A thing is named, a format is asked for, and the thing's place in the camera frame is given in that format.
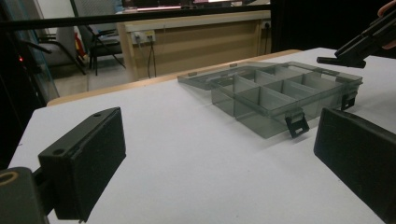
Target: white tabletop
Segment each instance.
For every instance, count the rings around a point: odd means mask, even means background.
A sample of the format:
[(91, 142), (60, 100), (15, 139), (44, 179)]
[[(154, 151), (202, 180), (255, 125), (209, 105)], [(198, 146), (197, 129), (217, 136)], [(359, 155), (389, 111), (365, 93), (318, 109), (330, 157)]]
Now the white tabletop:
[[(331, 49), (267, 62), (300, 62), (363, 77), (348, 109), (396, 132), (396, 61), (366, 68), (317, 64)], [(263, 139), (211, 104), (210, 92), (167, 81), (38, 109), (10, 167), (37, 155), (89, 115), (121, 107), (127, 157), (88, 223), (383, 223), (313, 152), (318, 119), (296, 139)], [(50, 223), (59, 221), (52, 212)]]

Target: wall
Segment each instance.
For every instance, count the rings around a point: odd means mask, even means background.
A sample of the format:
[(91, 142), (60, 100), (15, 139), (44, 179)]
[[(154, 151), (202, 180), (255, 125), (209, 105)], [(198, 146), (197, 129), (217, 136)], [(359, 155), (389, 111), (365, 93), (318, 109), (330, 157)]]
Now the wall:
[(69, 0), (37, 0), (44, 19), (74, 17)]

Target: plastic organizer box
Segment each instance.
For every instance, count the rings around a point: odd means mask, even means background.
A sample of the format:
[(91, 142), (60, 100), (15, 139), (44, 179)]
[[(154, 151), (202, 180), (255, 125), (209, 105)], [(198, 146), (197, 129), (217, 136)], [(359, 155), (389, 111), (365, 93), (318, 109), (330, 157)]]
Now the plastic organizer box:
[(289, 129), (309, 130), (308, 120), (323, 107), (345, 110), (355, 104), (361, 77), (303, 63), (244, 63), (177, 80), (211, 90), (213, 105), (269, 138)]

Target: office chair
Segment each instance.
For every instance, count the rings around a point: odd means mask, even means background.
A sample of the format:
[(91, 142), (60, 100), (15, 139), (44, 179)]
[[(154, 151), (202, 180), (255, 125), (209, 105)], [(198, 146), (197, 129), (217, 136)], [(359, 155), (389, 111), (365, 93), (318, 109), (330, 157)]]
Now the office chair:
[[(76, 17), (89, 16), (109, 16), (115, 15), (116, 2), (112, 0), (70, 0), (73, 13)], [(113, 35), (117, 35), (116, 23), (104, 23), (95, 25), (99, 30), (113, 30)]]
[(50, 52), (47, 53), (44, 51), (45, 53), (43, 54), (48, 67), (72, 63), (76, 65), (83, 75), (86, 75), (82, 68), (83, 62), (77, 54), (73, 26), (59, 27), (54, 38), (40, 38), (38, 40), (38, 46)]
[(78, 29), (85, 50), (90, 56), (90, 68), (95, 69), (96, 75), (98, 75), (97, 58), (101, 56), (111, 55), (125, 68), (125, 65), (116, 57), (116, 54), (122, 53), (119, 36), (107, 36), (111, 35), (114, 32), (113, 30), (98, 32), (92, 25), (79, 26)]

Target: floor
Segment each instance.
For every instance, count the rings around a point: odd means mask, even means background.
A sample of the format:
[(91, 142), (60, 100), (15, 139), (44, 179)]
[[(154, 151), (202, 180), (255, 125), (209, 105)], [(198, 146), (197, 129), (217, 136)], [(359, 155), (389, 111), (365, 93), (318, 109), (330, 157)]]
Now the floor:
[[(122, 55), (116, 55), (116, 57), (123, 62)], [(112, 56), (98, 59), (97, 76), (95, 70), (89, 68), (88, 62), (84, 63), (86, 63), (84, 70), (87, 73), (85, 76), (73, 64), (50, 69), (61, 97), (127, 83), (126, 69)]]

